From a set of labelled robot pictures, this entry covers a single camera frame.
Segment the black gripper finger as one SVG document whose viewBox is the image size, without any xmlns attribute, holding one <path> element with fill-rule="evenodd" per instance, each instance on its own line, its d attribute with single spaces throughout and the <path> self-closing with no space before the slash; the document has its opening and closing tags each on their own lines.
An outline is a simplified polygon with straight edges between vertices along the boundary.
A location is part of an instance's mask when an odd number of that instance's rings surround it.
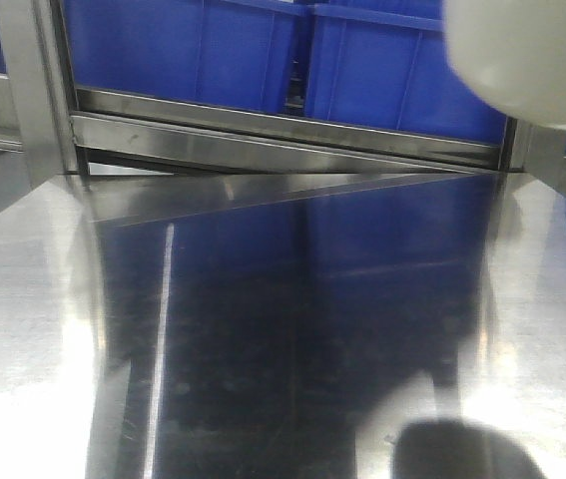
<svg viewBox="0 0 566 479">
<path fill-rule="evenodd" d="M 400 432 L 393 449 L 394 478 L 542 478 L 531 456 L 507 436 L 483 426 L 444 419 L 418 421 Z"/>
</svg>

